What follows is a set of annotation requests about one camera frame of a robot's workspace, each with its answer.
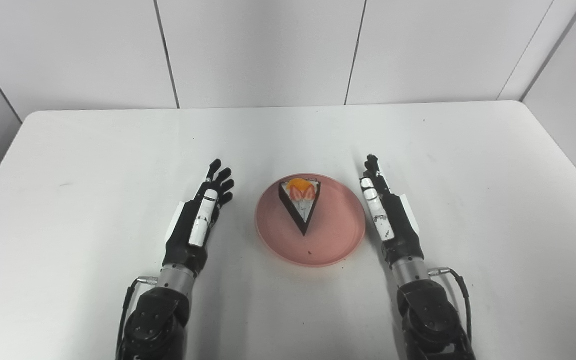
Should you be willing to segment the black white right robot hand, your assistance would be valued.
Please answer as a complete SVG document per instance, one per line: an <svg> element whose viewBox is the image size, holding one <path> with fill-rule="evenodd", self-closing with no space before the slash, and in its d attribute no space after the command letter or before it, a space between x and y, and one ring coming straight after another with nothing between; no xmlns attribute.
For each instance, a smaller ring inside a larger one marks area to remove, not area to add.
<svg viewBox="0 0 576 360"><path fill-rule="evenodd" d="M418 223L407 196L391 191L375 155L370 153L364 165L359 186L381 240L386 264L393 269L397 262L424 260Z"/></svg>

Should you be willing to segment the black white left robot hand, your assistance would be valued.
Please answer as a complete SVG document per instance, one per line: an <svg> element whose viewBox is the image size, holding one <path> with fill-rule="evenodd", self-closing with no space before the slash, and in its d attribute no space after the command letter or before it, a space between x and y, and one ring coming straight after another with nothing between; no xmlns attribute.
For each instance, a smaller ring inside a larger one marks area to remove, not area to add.
<svg viewBox="0 0 576 360"><path fill-rule="evenodd" d="M162 266L186 268L198 276L205 268L206 246L210 231L217 223L221 208L233 198L232 171L222 167L220 159L209 166L193 199L180 203L179 214L166 242Z"/></svg>

